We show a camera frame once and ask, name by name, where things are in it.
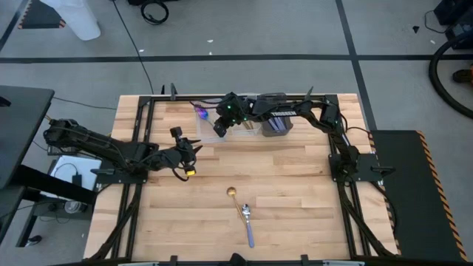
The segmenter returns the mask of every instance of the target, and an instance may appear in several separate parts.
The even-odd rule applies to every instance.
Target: wooden table
[[[131,140],[138,97],[120,97],[114,138]],[[338,99],[349,125],[364,128],[357,95],[341,94]],[[225,261],[234,252],[249,260],[299,260],[302,254],[309,259],[349,259],[338,192],[330,177],[327,135],[304,118],[291,121],[294,127],[284,137],[231,136],[224,143],[205,144],[197,154],[197,174],[186,183],[169,169],[150,172],[143,186],[133,261],[169,261],[171,255],[180,261]],[[163,149],[172,146],[169,129],[175,126],[195,139],[192,106],[156,103],[150,141]],[[354,129],[347,136],[361,153],[370,151],[365,132]],[[230,186],[237,189],[239,203],[252,209],[254,248],[248,247],[245,229],[226,195]],[[84,257],[95,253],[114,228],[122,187],[111,185],[99,195]],[[358,183],[358,192],[367,225],[397,253],[384,198],[368,183]],[[354,234],[361,253],[358,230]]]

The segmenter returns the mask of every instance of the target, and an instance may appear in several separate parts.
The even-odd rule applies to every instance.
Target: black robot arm
[[[231,92],[216,107],[220,117],[215,121],[214,130],[220,137],[223,137],[230,126],[246,120],[264,122],[273,117],[303,117],[310,125],[327,133],[335,143],[341,155],[339,171],[346,175],[356,173],[359,152],[355,146],[350,144],[345,134],[338,98],[336,95],[311,97],[311,92],[312,89],[302,101],[283,103],[252,98],[243,99]],[[321,109],[319,118],[312,113],[313,108]]]
[[[171,135],[176,140],[176,146],[159,150],[156,143],[123,142],[92,132],[74,120],[61,119],[50,121],[50,128],[44,132],[44,139],[48,145],[59,149],[76,147],[101,157],[111,162],[118,171],[127,174],[171,168],[176,177],[186,181],[175,169],[183,169],[188,176],[195,174],[195,154],[202,146],[194,149],[192,144],[198,140],[181,137],[180,127],[171,129]]]

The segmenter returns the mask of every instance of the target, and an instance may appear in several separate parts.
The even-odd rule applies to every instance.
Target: concrete floor
[[[15,12],[23,12],[18,7],[24,7],[25,1],[0,3],[0,36],[6,36],[8,24]],[[138,49],[143,50],[141,55],[146,57],[145,66],[155,91],[162,84],[174,82],[181,94],[306,92],[310,86],[320,93],[356,92],[363,96],[364,111],[367,117],[372,112],[372,123],[378,129],[423,131],[467,255],[472,257],[470,202],[473,194],[469,189],[473,187],[473,180],[469,175],[473,164],[469,159],[473,142],[468,139],[473,121],[453,111],[435,94],[426,74],[428,61],[359,61],[360,75],[353,69],[358,64],[352,61],[355,53],[431,55],[446,38],[425,29],[423,15],[438,2],[180,0],[167,4],[171,13],[169,20],[157,27],[143,21],[138,7],[129,6],[124,0],[117,0],[117,5]],[[148,81],[113,4],[89,0],[89,5],[102,30],[102,36],[92,41],[80,41],[68,27],[19,30],[15,26],[4,45],[0,41],[0,84],[54,89],[60,98],[109,107],[116,106],[120,95],[149,94]],[[341,7],[344,7],[348,25],[341,23]],[[442,28],[433,16],[429,17],[429,24]],[[421,27],[418,33],[412,30],[415,25]],[[347,26],[354,50],[347,46],[347,41],[350,43],[346,39]],[[193,57],[210,52],[234,55],[230,59],[235,60],[204,58],[195,61]],[[334,61],[295,60],[293,56],[308,54],[346,57]],[[279,57],[281,60],[248,60],[238,55],[285,56]],[[181,57],[178,61],[169,61],[171,58],[166,56]],[[94,57],[105,61],[114,57],[115,62],[98,63],[94,62]],[[29,58],[33,64],[21,64],[26,62],[22,58]],[[9,59],[18,64],[8,63]],[[453,84],[449,77],[469,64],[442,61],[439,76],[452,95],[473,108],[473,89]],[[366,88],[359,78],[364,80]],[[48,115],[70,117],[106,134],[111,131],[115,113],[54,100]],[[43,123],[38,132],[46,127]],[[46,145],[40,134],[35,140]],[[46,171],[52,159],[38,147],[31,146],[24,164]],[[33,233],[41,234],[44,241],[30,248],[14,248],[26,215],[27,210],[16,215],[0,246],[6,265],[51,265],[82,258],[89,227],[84,221],[64,225],[38,221]]]

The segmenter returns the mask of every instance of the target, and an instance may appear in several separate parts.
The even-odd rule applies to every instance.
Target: blue handle
[[[248,234],[248,244],[250,248],[254,247],[253,232],[251,231],[251,225],[249,222],[246,223],[246,233]]]

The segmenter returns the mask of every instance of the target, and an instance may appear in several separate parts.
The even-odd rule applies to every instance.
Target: black desk
[[[21,164],[53,95],[51,89],[0,86],[0,96],[11,102],[0,107],[0,217],[4,216],[0,218],[0,243],[22,199],[58,200],[39,194],[46,191],[88,204],[95,201],[94,192]]]

